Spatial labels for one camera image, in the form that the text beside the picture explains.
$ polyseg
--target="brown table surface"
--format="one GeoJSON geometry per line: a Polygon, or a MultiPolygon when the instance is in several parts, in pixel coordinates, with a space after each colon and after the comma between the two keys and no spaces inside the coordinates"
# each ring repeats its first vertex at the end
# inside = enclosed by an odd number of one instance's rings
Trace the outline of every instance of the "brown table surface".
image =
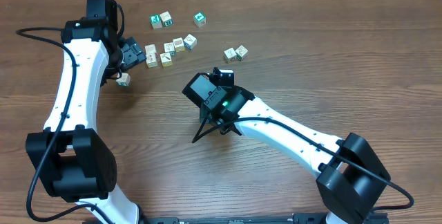
{"type": "MultiPolygon", "coordinates": [[[[257,140],[212,133],[191,144],[198,108],[182,94],[197,72],[236,72],[236,84],[308,127],[365,137],[416,205],[391,223],[440,223],[442,213],[442,0],[117,0],[125,37],[141,45],[191,33],[194,50],[173,65],[130,71],[129,88],[102,87],[98,132],[118,164],[118,184],[148,216],[287,215],[327,211],[309,172],[257,140]],[[153,30],[149,16],[174,24],[153,30]],[[202,11],[203,28],[192,17],[202,11]],[[226,64],[223,51],[249,49],[226,64]]],[[[86,0],[0,0],[0,223],[34,223],[25,208],[34,168],[26,135],[42,130],[61,75],[61,49],[15,35],[62,27],[86,0]]],[[[36,33],[59,41],[59,33],[36,33]]],[[[385,190],[378,204],[403,204],[385,190]]],[[[33,209],[73,204],[38,184],[33,209]]],[[[79,223],[86,210],[56,223],[79,223]]]]}

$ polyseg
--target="wood grain surface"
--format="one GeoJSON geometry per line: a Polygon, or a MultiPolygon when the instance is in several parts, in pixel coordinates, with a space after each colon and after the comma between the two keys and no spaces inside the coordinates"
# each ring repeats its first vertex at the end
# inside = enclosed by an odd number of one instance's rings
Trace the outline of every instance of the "wood grain surface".
{"type": "MultiPolygon", "coordinates": [[[[391,223],[442,219],[442,0],[117,0],[125,37],[141,45],[189,33],[197,46],[173,65],[130,71],[131,86],[102,87],[98,132],[115,154],[118,184],[148,216],[286,215],[324,212],[314,179],[267,145],[230,133],[191,144],[198,108],[182,94],[197,72],[233,69],[236,84],[308,127],[365,137],[392,180],[416,205],[391,223]],[[149,16],[169,11],[170,28],[149,16]],[[202,11],[208,24],[197,28],[202,11]],[[226,64],[223,51],[249,50],[226,64]]],[[[41,131],[57,94],[60,48],[15,35],[62,27],[86,14],[86,0],[0,0],[0,223],[34,223],[25,199],[34,168],[26,135],[41,131]]],[[[36,33],[59,40],[59,33],[36,33]]],[[[378,204],[404,203],[392,189],[378,204]]],[[[37,185],[33,209],[56,214],[72,204],[37,185]]],[[[54,223],[80,223],[80,210],[54,223]]]]}

